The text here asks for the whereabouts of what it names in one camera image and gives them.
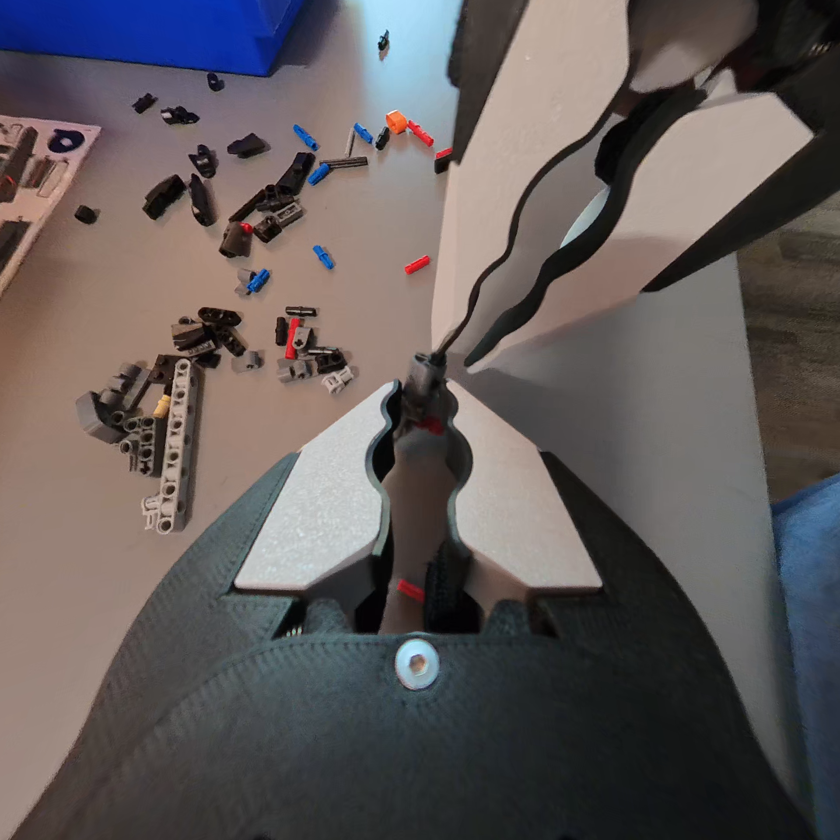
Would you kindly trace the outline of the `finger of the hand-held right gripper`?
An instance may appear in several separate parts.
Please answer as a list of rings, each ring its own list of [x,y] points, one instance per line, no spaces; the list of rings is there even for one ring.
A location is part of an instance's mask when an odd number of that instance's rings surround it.
[[[628,2],[468,2],[431,321],[445,356],[511,255],[539,181],[603,125],[631,68]]]
[[[722,98],[679,119],[638,166],[612,232],[554,280],[535,315],[470,370],[621,307],[744,198],[802,151],[815,132],[780,98]]]

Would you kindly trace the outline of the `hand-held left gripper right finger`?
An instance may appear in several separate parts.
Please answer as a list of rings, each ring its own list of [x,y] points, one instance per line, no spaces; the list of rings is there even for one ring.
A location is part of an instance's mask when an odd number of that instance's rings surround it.
[[[500,602],[600,592],[602,577],[539,448],[453,380],[445,382],[447,542],[487,619]]]

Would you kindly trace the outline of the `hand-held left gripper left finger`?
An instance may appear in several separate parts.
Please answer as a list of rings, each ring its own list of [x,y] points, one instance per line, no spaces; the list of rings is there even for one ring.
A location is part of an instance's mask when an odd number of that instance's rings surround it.
[[[403,387],[382,385],[292,457],[234,589],[336,601],[358,631],[382,630],[394,565],[392,503]]]

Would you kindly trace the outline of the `small lego subassembly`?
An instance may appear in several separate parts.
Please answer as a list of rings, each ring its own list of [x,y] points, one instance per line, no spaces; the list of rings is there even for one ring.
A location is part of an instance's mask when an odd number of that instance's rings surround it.
[[[446,434],[449,415],[446,390],[447,344],[442,348],[416,352],[402,382],[401,419],[394,432],[400,440],[414,431],[441,437]]]

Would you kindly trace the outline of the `grey beam lego subassembly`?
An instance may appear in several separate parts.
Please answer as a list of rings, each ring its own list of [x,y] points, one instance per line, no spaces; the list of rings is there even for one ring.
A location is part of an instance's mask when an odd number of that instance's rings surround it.
[[[145,530],[160,535],[182,531],[188,520],[201,383],[193,359],[166,353],[151,366],[123,364],[75,402],[85,435],[118,450],[130,474],[156,480],[140,507]]]

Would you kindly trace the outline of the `black lego panel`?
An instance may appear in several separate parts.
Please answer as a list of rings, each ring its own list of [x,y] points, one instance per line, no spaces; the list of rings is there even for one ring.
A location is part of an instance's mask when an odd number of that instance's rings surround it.
[[[215,331],[204,322],[181,318],[171,326],[171,339],[175,351],[181,356],[194,358],[217,351]]]

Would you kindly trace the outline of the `scattered black lego pieces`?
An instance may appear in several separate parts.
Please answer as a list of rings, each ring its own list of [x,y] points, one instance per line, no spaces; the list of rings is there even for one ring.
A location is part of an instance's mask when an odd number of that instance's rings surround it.
[[[199,118],[193,112],[189,112],[183,106],[163,108],[161,117],[164,123],[169,125],[191,125],[198,122]],[[250,133],[243,139],[230,144],[227,152],[238,159],[248,159],[257,154],[267,151],[267,143]],[[207,181],[215,176],[215,158],[213,153],[204,144],[198,144],[196,152],[188,155],[196,173],[191,175],[188,185],[188,192],[191,197],[192,214],[195,220],[204,227],[215,224],[216,216],[214,207],[207,193]],[[286,173],[276,183],[269,183],[248,202],[241,206],[229,219],[223,242],[220,245],[219,253],[226,258],[232,259],[247,256],[250,243],[256,235],[257,239],[268,243],[276,238],[284,226],[300,216],[300,206],[297,199],[302,186],[308,183],[308,177],[317,168],[314,167],[313,151],[298,153],[294,162],[287,169]],[[358,165],[367,165],[368,160],[364,156],[353,157],[345,155],[334,163],[329,163],[332,170],[350,168]],[[171,207],[176,200],[187,192],[187,184],[177,175],[170,175],[162,182],[152,187],[143,200],[143,213],[155,220]],[[261,221],[256,225],[249,224],[246,219],[254,212],[264,214]],[[77,220],[85,223],[92,223],[96,214],[87,206],[80,206],[76,212]]]

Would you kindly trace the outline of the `lego sticker sheet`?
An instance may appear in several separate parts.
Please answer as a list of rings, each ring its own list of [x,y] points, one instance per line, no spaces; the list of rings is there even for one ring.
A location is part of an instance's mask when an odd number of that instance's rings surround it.
[[[11,284],[101,128],[1,116],[1,291]]]

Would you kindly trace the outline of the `person's blue sweater torso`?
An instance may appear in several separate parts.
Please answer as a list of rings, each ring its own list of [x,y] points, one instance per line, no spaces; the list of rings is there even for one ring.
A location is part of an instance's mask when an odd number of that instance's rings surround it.
[[[773,505],[812,809],[839,838],[839,475]]]

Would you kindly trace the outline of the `blue plastic bin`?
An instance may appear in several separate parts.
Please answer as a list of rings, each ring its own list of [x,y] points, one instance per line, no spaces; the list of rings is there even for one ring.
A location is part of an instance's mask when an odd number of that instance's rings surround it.
[[[303,1],[2,1],[1,48],[265,77]]]

